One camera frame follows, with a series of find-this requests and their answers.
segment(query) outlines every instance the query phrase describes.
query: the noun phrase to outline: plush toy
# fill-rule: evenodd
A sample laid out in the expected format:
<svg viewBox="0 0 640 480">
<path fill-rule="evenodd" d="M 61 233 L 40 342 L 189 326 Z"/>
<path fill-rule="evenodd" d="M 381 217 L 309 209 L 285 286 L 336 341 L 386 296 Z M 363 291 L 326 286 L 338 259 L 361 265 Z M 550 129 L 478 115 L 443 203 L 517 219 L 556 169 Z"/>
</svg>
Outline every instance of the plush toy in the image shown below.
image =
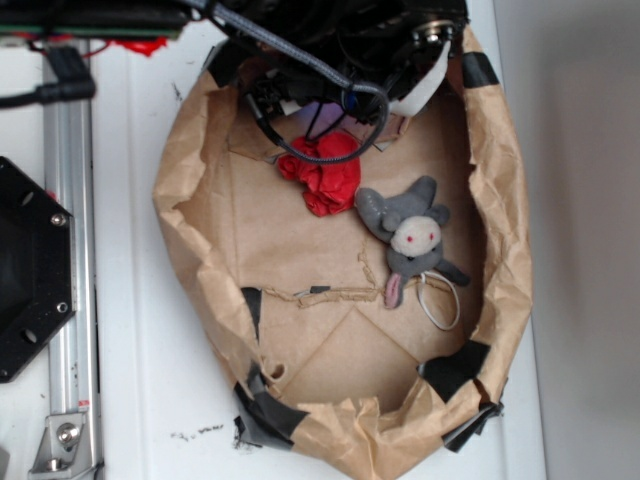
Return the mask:
<svg viewBox="0 0 640 480">
<path fill-rule="evenodd" d="M 385 289 L 387 308 L 402 303 L 404 286 L 411 277 L 434 268 L 458 285 L 470 282 L 467 275 L 443 257 L 440 227 L 449 220 L 449 209 L 433 205 L 435 195 L 436 181 L 427 176 L 395 197 L 385 199 L 370 188 L 361 188 L 356 193 L 360 218 L 371 233 L 389 244 L 387 262 L 391 277 Z"/>
</svg>

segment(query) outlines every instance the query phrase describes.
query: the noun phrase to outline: brown paper bag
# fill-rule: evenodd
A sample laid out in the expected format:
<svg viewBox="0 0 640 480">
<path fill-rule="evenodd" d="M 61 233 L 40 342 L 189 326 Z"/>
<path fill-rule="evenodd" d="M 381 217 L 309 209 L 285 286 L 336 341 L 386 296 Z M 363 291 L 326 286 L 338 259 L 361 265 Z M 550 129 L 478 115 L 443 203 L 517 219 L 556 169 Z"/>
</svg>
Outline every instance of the brown paper bag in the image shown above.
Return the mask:
<svg viewBox="0 0 640 480">
<path fill-rule="evenodd" d="M 176 274 L 235 387 L 245 441 L 324 459 L 360 480 L 394 479 L 498 409 L 532 303 L 523 165 L 507 105 L 470 29 L 448 86 L 384 151 L 361 158 L 385 197 L 422 175 L 451 220 L 447 257 L 471 276 L 462 322 L 438 330 L 415 289 L 384 308 L 385 245 L 352 209 L 318 218 L 233 88 L 200 78 L 167 141 L 154 201 Z M 288 140 L 296 116 L 276 129 Z M 366 135 L 353 126 L 354 136 Z M 432 310 L 455 307 L 438 281 Z"/>
</svg>

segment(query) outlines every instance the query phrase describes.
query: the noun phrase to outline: gray cable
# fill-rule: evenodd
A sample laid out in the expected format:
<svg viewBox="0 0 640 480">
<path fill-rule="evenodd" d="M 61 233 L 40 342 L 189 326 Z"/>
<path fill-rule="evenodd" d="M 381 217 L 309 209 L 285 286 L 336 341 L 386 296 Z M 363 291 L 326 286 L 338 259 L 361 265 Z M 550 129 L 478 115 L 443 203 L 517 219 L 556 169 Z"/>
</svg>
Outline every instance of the gray cable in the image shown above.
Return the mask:
<svg viewBox="0 0 640 480">
<path fill-rule="evenodd" d="M 332 164 L 332 163 L 341 163 L 351 160 L 360 156 L 366 150 L 374 144 L 380 133 L 384 130 L 384 127 L 387 124 L 389 119 L 389 99 L 387 98 L 387 92 L 381 88 L 380 86 L 369 83 L 369 82 L 352 82 L 348 77 L 342 75 L 340 72 L 335 70 L 333 67 L 323 62 L 317 57 L 314 57 L 310 53 L 305 52 L 301 48 L 296 47 L 292 43 L 286 41 L 285 39 L 275 35 L 274 33 L 262 28 L 259 25 L 256 25 L 252 21 L 246 19 L 242 15 L 235 13 L 232 10 L 229 10 L 227 7 L 222 5 L 221 3 L 217 3 L 212 12 L 213 16 L 218 17 L 225 21 L 227 25 L 230 25 L 245 34 L 253 37 L 254 39 L 269 45 L 272 48 L 275 48 L 282 53 L 288 55 L 289 57 L 297 60 L 303 65 L 308 66 L 309 68 L 315 70 L 320 75 L 325 77 L 331 83 L 339 86 L 344 90 L 348 90 L 356 93 L 366 93 L 369 95 L 373 95 L 380 100 L 380 114 L 378 118 L 378 122 L 373 132 L 369 136 L 369 138 L 358 148 L 356 151 L 342 156 L 342 157 L 332 157 L 332 158 L 316 158 L 310 157 L 299 150 L 295 149 L 287 142 L 285 142 L 282 138 L 277 138 L 274 140 L 278 146 L 284 148 L 289 153 L 295 155 L 298 158 L 306 160 L 311 163 L 316 164 Z M 270 138 L 275 134 L 273 130 L 271 130 L 271 135 L 267 135 Z"/>
</svg>

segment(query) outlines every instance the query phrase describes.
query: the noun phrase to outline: metal screw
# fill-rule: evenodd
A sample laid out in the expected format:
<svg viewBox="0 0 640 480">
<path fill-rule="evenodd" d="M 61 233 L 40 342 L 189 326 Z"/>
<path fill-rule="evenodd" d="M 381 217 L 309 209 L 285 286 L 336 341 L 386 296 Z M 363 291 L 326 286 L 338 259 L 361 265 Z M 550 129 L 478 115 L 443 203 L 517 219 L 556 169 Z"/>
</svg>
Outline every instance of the metal screw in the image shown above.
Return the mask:
<svg viewBox="0 0 640 480">
<path fill-rule="evenodd" d="M 58 428 L 58 440 L 67 445 L 80 436 L 80 429 L 73 423 L 65 423 Z"/>
<path fill-rule="evenodd" d="M 58 470 L 62 470 L 62 460 L 59 458 L 52 458 L 47 461 L 47 471 L 48 472 L 57 472 Z"/>
<path fill-rule="evenodd" d="M 65 217 L 61 213 L 56 213 L 53 217 L 51 217 L 51 223 L 56 227 L 62 227 L 67 224 L 67 217 Z"/>
</svg>

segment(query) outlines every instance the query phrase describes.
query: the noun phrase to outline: white cord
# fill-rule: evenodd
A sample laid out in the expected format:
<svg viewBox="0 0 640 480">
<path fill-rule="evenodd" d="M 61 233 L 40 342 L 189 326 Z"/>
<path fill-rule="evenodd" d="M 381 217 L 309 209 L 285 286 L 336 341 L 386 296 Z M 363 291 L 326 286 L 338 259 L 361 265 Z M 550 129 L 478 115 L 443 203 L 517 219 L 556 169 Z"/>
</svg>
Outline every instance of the white cord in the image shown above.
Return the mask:
<svg viewBox="0 0 640 480">
<path fill-rule="evenodd" d="M 427 284 L 427 277 L 435 278 L 436 280 L 440 280 L 446 283 L 451 289 L 451 292 L 453 293 L 453 298 L 456 301 L 456 318 L 453 320 L 453 322 L 450 325 L 443 325 L 438 320 L 436 320 L 433 314 L 429 311 L 429 308 L 427 307 L 427 305 L 424 303 L 424 285 Z M 456 325 L 458 325 L 458 322 L 460 321 L 460 299 L 458 298 L 458 292 L 456 292 L 456 287 L 453 285 L 453 283 L 451 283 L 449 280 L 444 278 L 442 275 L 439 275 L 434 272 L 421 273 L 420 278 L 422 281 L 421 283 L 418 283 L 418 300 L 420 301 L 420 306 L 424 310 L 424 313 L 427 314 L 427 317 L 429 317 L 429 319 L 433 322 L 433 324 L 436 327 L 438 327 L 440 330 L 444 332 L 449 332 L 453 330 L 456 327 Z"/>
</svg>

